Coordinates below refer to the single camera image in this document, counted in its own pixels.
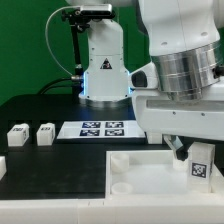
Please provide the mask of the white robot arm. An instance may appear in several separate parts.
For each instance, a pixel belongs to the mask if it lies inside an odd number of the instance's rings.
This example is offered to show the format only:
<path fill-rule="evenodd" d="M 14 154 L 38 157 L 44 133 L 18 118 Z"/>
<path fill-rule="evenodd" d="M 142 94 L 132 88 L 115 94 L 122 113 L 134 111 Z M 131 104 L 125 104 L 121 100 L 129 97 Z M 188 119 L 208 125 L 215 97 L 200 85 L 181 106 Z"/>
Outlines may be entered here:
<path fill-rule="evenodd" d="M 218 29 L 224 0 L 66 0 L 72 6 L 136 8 L 149 37 L 147 77 L 132 95 L 135 118 L 148 135 L 224 141 L 224 60 Z"/>

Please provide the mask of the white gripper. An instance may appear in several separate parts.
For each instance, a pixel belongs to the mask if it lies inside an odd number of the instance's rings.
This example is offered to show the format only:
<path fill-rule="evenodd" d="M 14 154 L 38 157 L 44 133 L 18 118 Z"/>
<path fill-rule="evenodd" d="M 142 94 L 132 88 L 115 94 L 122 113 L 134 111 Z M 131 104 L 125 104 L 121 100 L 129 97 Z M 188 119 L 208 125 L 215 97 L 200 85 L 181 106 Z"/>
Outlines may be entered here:
<path fill-rule="evenodd" d="M 146 91 L 133 93 L 133 110 L 141 129 L 161 133 L 174 158 L 185 161 L 188 149 L 178 136 L 224 141 L 224 103 L 199 101 L 176 103 Z"/>

